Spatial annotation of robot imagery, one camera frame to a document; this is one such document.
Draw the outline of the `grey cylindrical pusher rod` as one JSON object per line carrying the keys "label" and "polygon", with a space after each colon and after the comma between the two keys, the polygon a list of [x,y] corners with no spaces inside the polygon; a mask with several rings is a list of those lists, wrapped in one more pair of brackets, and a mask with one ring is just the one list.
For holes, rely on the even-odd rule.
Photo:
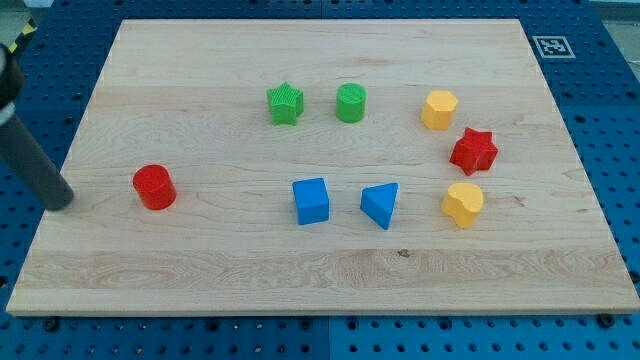
{"label": "grey cylindrical pusher rod", "polygon": [[16,115],[1,125],[1,159],[45,209],[61,210],[72,202],[73,190]]}

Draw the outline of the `black tool mount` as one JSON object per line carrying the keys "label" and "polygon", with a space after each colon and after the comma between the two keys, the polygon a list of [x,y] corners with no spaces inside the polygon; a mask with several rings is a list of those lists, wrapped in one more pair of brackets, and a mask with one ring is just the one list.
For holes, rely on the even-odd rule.
{"label": "black tool mount", "polygon": [[25,81],[25,76],[15,55],[1,45],[1,124],[4,125],[15,114],[14,101]]}

